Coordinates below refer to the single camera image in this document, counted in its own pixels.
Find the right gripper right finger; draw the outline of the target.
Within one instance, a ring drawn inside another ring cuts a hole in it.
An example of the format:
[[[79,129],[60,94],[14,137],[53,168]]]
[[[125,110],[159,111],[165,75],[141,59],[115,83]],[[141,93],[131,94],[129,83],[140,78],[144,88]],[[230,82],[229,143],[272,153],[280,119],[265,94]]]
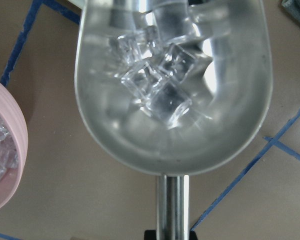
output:
[[[198,240],[197,234],[195,231],[190,231],[189,232],[189,240]]]

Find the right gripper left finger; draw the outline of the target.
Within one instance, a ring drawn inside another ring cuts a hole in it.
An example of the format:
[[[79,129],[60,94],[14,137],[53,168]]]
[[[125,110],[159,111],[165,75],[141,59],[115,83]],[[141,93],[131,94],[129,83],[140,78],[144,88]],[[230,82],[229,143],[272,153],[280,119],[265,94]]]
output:
[[[157,231],[154,229],[147,229],[143,234],[144,240],[157,240]]]

